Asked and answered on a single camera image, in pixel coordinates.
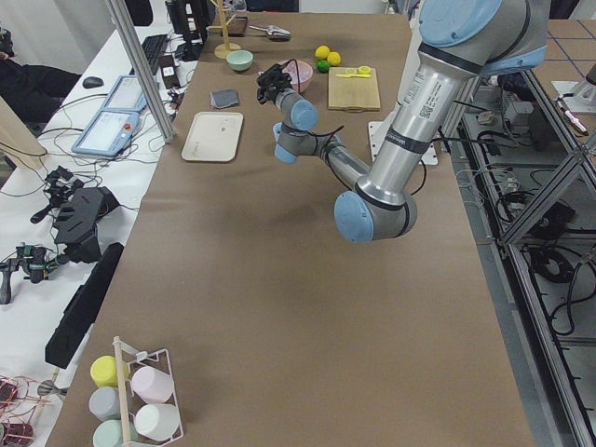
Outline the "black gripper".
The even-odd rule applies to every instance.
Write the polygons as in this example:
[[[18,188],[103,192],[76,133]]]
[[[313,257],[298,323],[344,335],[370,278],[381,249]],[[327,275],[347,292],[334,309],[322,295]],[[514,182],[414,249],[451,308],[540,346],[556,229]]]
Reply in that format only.
[[[291,76],[283,69],[285,64],[273,64],[257,77],[257,101],[260,104],[274,102],[279,93],[291,88]]]

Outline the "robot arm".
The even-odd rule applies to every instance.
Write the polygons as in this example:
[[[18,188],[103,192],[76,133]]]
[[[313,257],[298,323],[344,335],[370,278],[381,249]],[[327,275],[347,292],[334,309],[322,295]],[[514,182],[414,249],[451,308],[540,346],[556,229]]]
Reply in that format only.
[[[405,187],[456,94],[477,76],[539,65],[547,50],[549,11],[548,1],[426,1],[418,19],[419,66],[370,166],[335,134],[312,133],[316,107],[291,87],[280,65],[272,65],[257,79],[257,100],[272,102],[283,114],[276,158],[293,163],[317,156],[345,184],[334,204],[345,239],[368,243],[406,234],[417,208]]]

